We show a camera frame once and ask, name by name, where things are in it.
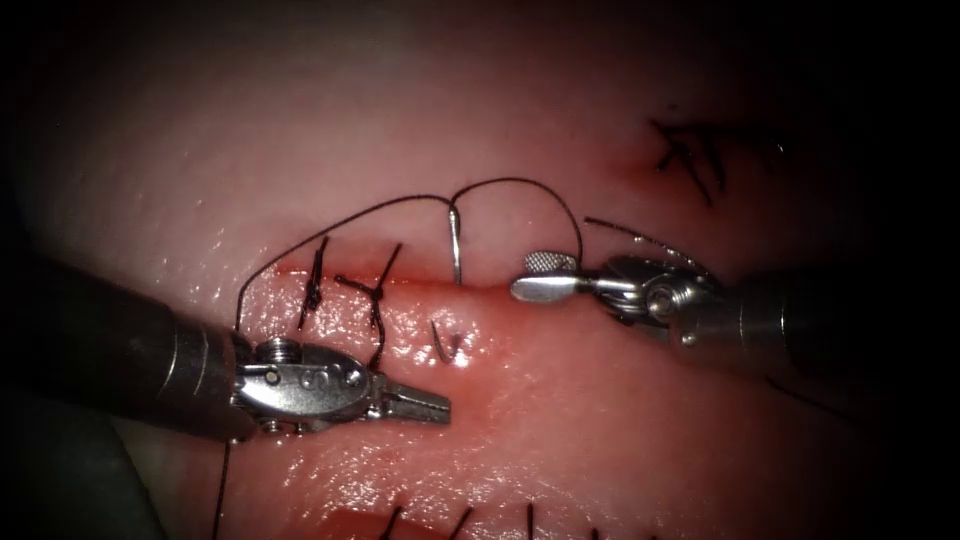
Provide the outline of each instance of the dark vignette background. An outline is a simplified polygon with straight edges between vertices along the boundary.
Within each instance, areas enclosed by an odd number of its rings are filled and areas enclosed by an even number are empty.
[[[779,66],[789,83],[817,96],[830,113],[835,134],[861,174],[851,179],[868,201],[874,252],[890,238],[892,223],[885,196],[889,186],[886,141],[907,104],[905,96],[889,99],[894,47],[892,21],[876,11],[837,2],[763,3],[739,0],[684,3],[689,16],[711,33],[749,47]],[[597,9],[630,11],[657,9],[656,3],[609,2]],[[110,70],[123,58],[127,45],[139,38],[138,25],[156,24],[172,9],[168,2],[55,2],[41,0],[14,8],[3,17],[0,88],[0,175],[4,180],[0,227],[8,257],[4,279],[8,302],[17,297],[18,252],[29,247],[8,181],[17,171],[11,152],[20,120],[38,97],[75,79],[78,66]],[[42,347],[17,340],[4,324],[8,369],[15,363],[42,363]],[[14,373],[11,376],[42,376]],[[37,400],[3,389],[0,404],[7,418],[3,447],[2,508],[8,526],[27,536],[164,538],[149,497],[119,438],[106,417],[89,411]],[[876,494],[863,512],[863,537],[890,537],[909,531],[911,537],[934,532],[939,514],[920,501],[928,494],[912,491],[901,471],[891,471],[889,491]],[[916,513],[913,505],[922,505]]]

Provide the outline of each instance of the black suture stitch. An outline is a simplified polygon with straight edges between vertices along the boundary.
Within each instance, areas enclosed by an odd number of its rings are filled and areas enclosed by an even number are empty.
[[[320,248],[313,254],[313,268],[310,269],[310,277],[303,286],[303,305],[300,306],[300,322],[297,323],[297,330],[303,330],[307,310],[316,312],[317,308],[320,307],[320,302],[323,301],[320,296],[320,280],[323,278],[323,252],[326,251],[329,240],[329,236],[324,236]]]
[[[655,120],[650,121],[653,124],[653,127],[656,128],[660,135],[667,140],[667,144],[670,145],[670,149],[667,150],[667,153],[660,158],[660,161],[657,162],[656,171],[661,172],[667,168],[667,165],[673,161],[674,157],[680,159],[680,164],[683,165],[683,168],[687,170],[687,174],[690,175],[690,179],[693,180],[693,183],[697,186],[697,189],[700,190],[700,194],[703,195],[703,198],[707,201],[707,206],[713,206],[713,199],[710,197],[710,192],[707,190],[707,186],[703,184],[703,181],[700,180],[700,175],[697,174],[697,168],[693,164],[693,151],[690,150],[690,147],[686,144],[676,141],[670,138],[670,133],[666,128],[661,126]]]
[[[527,503],[527,540],[533,540],[533,503]]]
[[[390,515],[390,521],[387,522],[387,528],[380,535],[380,540],[390,540],[390,533],[393,532],[393,526],[396,525],[400,512],[403,512],[402,506],[393,509],[393,514]]]
[[[440,361],[444,364],[449,364],[450,359],[447,358],[447,353],[443,352],[443,344],[440,343],[440,334],[437,333],[437,323],[430,321],[430,333],[433,335],[433,350],[437,351],[437,356],[440,357]]]
[[[700,178],[700,175],[697,174],[696,165],[693,162],[693,150],[684,142],[677,140],[675,136],[691,134],[697,138],[703,154],[706,156],[707,162],[710,165],[714,182],[717,185],[717,191],[720,193],[726,191],[727,188],[727,171],[723,165],[723,160],[720,158],[720,152],[717,150],[717,138],[725,135],[731,136],[749,146],[756,153],[764,170],[768,173],[773,171],[773,164],[767,159],[766,154],[763,152],[763,147],[765,145],[772,146],[780,155],[786,153],[781,138],[767,129],[721,126],[707,122],[678,126],[665,126],[656,120],[650,120],[650,123],[669,145],[667,153],[657,162],[655,167],[656,171],[661,172],[666,169],[667,166],[670,165],[670,162],[673,161],[673,158],[676,157],[679,159],[680,164],[697,186],[707,206],[713,206],[713,198],[710,196],[710,191]]]
[[[401,247],[403,247],[403,244],[397,244],[397,246],[393,248],[390,260],[387,261],[386,267],[384,267],[383,272],[380,274],[380,279],[377,280],[376,287],[370,288],[363,283],[347,279],[340,274],[333,276],[334,281],[337,283],[353,287],[370,297],[370,327],[376,328],[379,336],[377,350],[373,353],[373,356],[370,357],[370,362],[367,363],[367,369],[370,371],[380,371],[380,357],[383,355],[383,348],[386,346],[387,340],[386,331],[383,328],[383,318],[380,316],[380,301],[383,300],[383,282],[386,281],[387,273],[390,272],[393,262],[397,260],[397,254],[400,253]]]
[[[463,342],[463,336],[458,333],[454,333],[450,336],[450,361],[453,362],[457,359],[457,353],[460,352],[460,344]]]
[[[457,521],[457,526],[453,528],[453,532],[450,533],[450,538],[448,540],[456,540],[457,535],[460,534],[460,531],[463,530],[463,525],[467,522],[467,518],[470,517],[470,514],[473,513],[473,507],[468,506],[466,511],[463,512],[463,515],[460,516],[460,521]]]

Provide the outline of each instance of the metal screw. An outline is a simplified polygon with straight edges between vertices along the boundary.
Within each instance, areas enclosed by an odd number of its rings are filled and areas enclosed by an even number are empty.
[[[351,369],[350,371],[347,372],[347,385],[348,385],[348,386],[359,386],[359,385],[360,385],[360,379],[361,379],[362,377],[363,377],[363,376],[361,375],[361,373],[360,373],[359,371],[357,371],[357,370],[355,370],[355,369]]]

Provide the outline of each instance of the surgical instrument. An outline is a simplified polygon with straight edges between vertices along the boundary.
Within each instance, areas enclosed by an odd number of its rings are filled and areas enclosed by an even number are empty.
[[[260,427],[318,431],[357,419],[450,422],[450,401],[320,345],[237,332],[52,259],[29,255],[31,302],[12,336],[42,354],[13,384],[37,394],[219,441]]]

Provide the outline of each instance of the black suture thread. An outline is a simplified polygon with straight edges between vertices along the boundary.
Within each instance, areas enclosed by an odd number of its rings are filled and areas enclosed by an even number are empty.
[[[220,469],[220,487],[217,490],[217,508],[213,514],[213,532],[210,538],[217,540],[220,534],[220,514],[223,513],[223,494],[227,488],[227,468],[230,466],[230,447],[228,442],[223,447],[223,466]]]
[[[457,209],[456,206],[453,205],[453,202],[452,202],[450,199],[447,199],[446,197],[441,197],[441,196],[439,196],[439,195],[430,195],[430,194],[406,195],[406,196],[404,196],[404,197],[397,197],[396,199],[390,199],[390,200],[388,200],[388,201],[384,201],[384,202],[382,202],[382,203],[375,204],[375,205],[373,205],[373,206],[371,206],[371,207],[369,207],[369,208],[367,208],[367,209],[365,209],[365,210],[361,210],[360,212],[357,212],[356,214],[353,214],[353,215],[348,216],[348,217],[346,217],[346,218],[344,218],[344,219],[341,219],[340,221],[334,223],[333,225],[330,225],[329,227],[326,227],[326,228],[324,228],[324,229],[321,229],[320,231],[318,231],[318,232],[316,232],[316,233],[314,233],[314,234],[311,234],[310,236],[304,238],[303,240],[301,240],[301,241],[297,242],[296,244],[290,246],[289,248],[283,250],[279,255],[274,256],[274,257],[271,258],[269,261],[267,261],[266,263],[264,263],[263,266],[261,266],[260,268],[257,268],[256,270],[253,271],[252,274],[250,274],[250,276],[246,279],[246,281],[243,282],[243,285],[240,286],[240,291],[237,293],[237,312],[236,312],[236,316],[234,317],[233,329],[234,329],[235,331],[237,331],[237,332],[240,331],[240,324],[241,324],[241,322],[242,322],[241,319],[242,319],[242,317],[243,317],[243,300],[244,300],[244,297],[245,297],[246,294],[247,294],[247,289],[250,288],[250,285],[253,284],[254,280],[256,280],[257,277],[260,276],[260,274],[263,274],[264,272],[266,272],[268,268],[270,268],[271,266],[273,266],[274,264],[276,264],[278,261],[280,261],[280,259],[283,259],[283,258],[286,257],[287,255],[289,255],[289,254],[293,253],[294,251],[302,248],[303,246],[309,244],[310,242],[316,240],[317,238],[320,238],[321,236],[323,236],[323,235],[325,235],[325,234],[327,234],[327,233],[329,233],[329,232],[331,232],[331,231],[333,231],[333,230],[335,230],[335,229],[338,229],[338,228],[340,228],[340,227],[343,227],[344,225],[350,223],[351,221],[355,221],[355,220],[357,220],[357,219],[360,219],[361,217],[363,217],[363,216],[365,216],[365,215],[367,215],[367,214],[370,214],[370,213],[372,213],[372,212],[376,212],[377,210],[381,210],[381,209],[386,208],[386,207],[388,207],[388,206],[393,206],[393,205],[395,205],[395,204],[400,204],[400,203],[405,203],[405,202],[410,202],[410,201],[438,201],[438,202],[442,202],[444,205],[447,206],[447,208],[448,208],[448,210],[449,210],[450,212],[454,213],[454,214],[457,216],[457,219],[460,219],[460,211]]]
[[[363,283],[347,279],[340,274],[333,277],[337,283],[353,287],[370,297],[370,327],[376,328],[378,335],[377,350],[373,353],[373,356],[370,357],[370,361],[367,362],[367,369],[370,371],[380,371],[380,357],[383,356],[383,348],[386,346],[387,341],[387,334],[383,328],[383,318],[380,316],[380,301],[383,300],[383,282],[386,281],[387,274],[390,272],[393,262],[397,260],[397,254],[400,253],[401,247],[403,247],[403,244],[397,244],[397,246],[393,248],[390,260],[387,261],[387,265],[380,274],[380,279],[377,280],[376,287],[370,288]]]
[[[663,158],[657,162],[657,172],[666,169],[667,165],[670,164],[674,157],[679,158],[680,164],[683,165],[683,168],[687,170],[687,174],[690,175],[690,179],[693,180],[693,183],[697,186],[697,189],[700,190],[700,194],[703,195],[704,200],[707,202],[707,206],[713,206],[713,199],[710,197],[710,191],[707,190],[707,186],[704,185],[702,180],[700,180],[700,175],[697,174],[697,168],[693,164],[693,151],[690,150],[690,147],[670,137],[671,130],[661,126],[656,120],[650,120],[650,123],[653,124],[653,127],[658,133],[660,133],[660,135],[670,146],[670,149],[667,150],[666,155],[664,155]]]
[[[307,310],[317,311],[323,298],[320,296],[320,280],[323,278],[323,252],[327,249],[329,236],[323,237],[320,248],[313,254],[313,267],[310,269],[310,277],[304,284],[303,305],[300,306],[300,322],[297,323],[297,330],[303,330],[303,322],[307,318]]]
[[[871,422],[857,418],[848,412],[831,407],[826,403],[820,403],[819,401],[811,399],[803,394],[800,394],[799,392],[794,392],[793,390],[789,390],[786,387],[781,386],[777,381],[773,380],[773,378],[770,376],[764,376],[764,379],[767,381],[767,384],[769,384],[773,389],[781,392],[784,395],[790,396],[791,398],[799,401],[800,403],[803,403],[804,405],[813,407],[824,413],[831,414],[834,417],[839,418],[840,420],[846,422],[848,425],[853,426],[868,435],[871,435],[871,436],[880,435],[880,429],[877,428],[877,426],[874,426]]]
[[[533,540],[533,503],[527,503],[527,540]]]
[[[383,531],[383,534],[380,535],[380,540],[390,540],[390,533],[393,532],[393,526],[397,523],[397,517],[400,516],[400,512],[403,512],[402,506],[393,509],[393,514],[390,515],[390,521],[387,522],[387,528]]]
[[[631,229],[631,228],[629,228],[629,227],[626,227],[626,226],[623,226],[623,225],[619,225],[619,224],[613,223],[613,222],[611,222],[611,221],[606,221],[606,220],[603,220],[603,219],[600,219],[600,218],[595,218],[595,217],[587,216],[587,217],[583,218],[583,222],[584,222],[584,223],[588,223],[588,224],[590,224],[590,225],[599,225],[599,226],[601,226],[601,227],[606,227],[606,228],[608,228],[608,229],[612,229],[612,230],[615,230],[615,231],[618,231],[618,232],[626,233],[626,234],[632,236],[634,239],[642,238],[644,242],[648,242],[648,243],[653,244],[654,246],[662,249],[663,251],[665,251],[665,252],[667,253],[667,255],[670,255],[671,257],[680,259],[681,261],[683,261],[684,264],[686,264],[687,266],[689,266],[691,269],[695,270],[698,274],[700,274],[700,275],[703,276],[704,278],[706,278],[706,279],[710,280],[711,282],[713,282],[713,285],[714,285],[714,286],[717,286],[717,287],[720,286],[720,282],[718,282],[717,279],[713,276],[713,274],[712,274],[709,270],[707,270],[707,267],[706,267],[706,266],[698,263],[697,261],[695,261],[695,260],[693,259],[693,257],[687,255],[686,253],[680,251],[679,249],[677,249],[677,248],[675,248],[675,247],[672,247],[672,246],[668,245],[668,244],[665,243],[665,242],[661,242],[660,240],[657,240],[656,238],[653,238],[652,236],[648,236],[648,235],[646,235],[646,234],[642,234],[640,231],[636,231],[636,230],[633,230],[633,229]]]
[[[440,343],[440,334],[437,333],[437,323],[433,320],[430,321],[430,333],[433,334],[433,350],[437,351],[441,362],[449,364],[450,360],[447,358],[447,353],[443,352],[443,344]]]
[[[573,232],[577,237],[577,267],[579,268],[580,266],[582,266],[583,265],[583,235],[580,234],[580,225],[577,224],[577,218],[574,217],[573,212],[570,210],[570,207],[567,206],[567,202],[564,201],[563,198],[560,197],[560,195],[556,191],[549,188],[545,184],[537,182],[536,180],[531,180],[529,178],[520,178],[520,177],[514,177],[514,176],[506,176],[503,178],[493,178],[491,180],[484,180],[482,182],[470,184],[469,186],[454,193],[453,197],[450,197],[450,204],[453,205],[454,208],[456,208],[455,205],[457,203],[457,199],[466,195],[470,191],[473,191],[474,189],[477,189],[479,187],[483,187],[486,185],[498,184],[503,182],[516,182],[516,183],[528,184],[528,185],[540,188],[543,191],[546,191],[547,193],[549,193],[550,196],[557,201],[557,203],[560,205],[560,208],[562,208],[564,213],[567,214],[567,218],[570,219],[570,224],[573,226]]]
[[[456,540],[457,535],[460,534],[460,531],[463,529],[463,525],[467,522],[467,518],[470,517],[471,513],[473,513],[473,507],[468,506],[463,512],[463,515],[460,516],[460,521],[458,521],[457,526],[453,528],[453,532],[450,533],[450,538],[448,540]]]

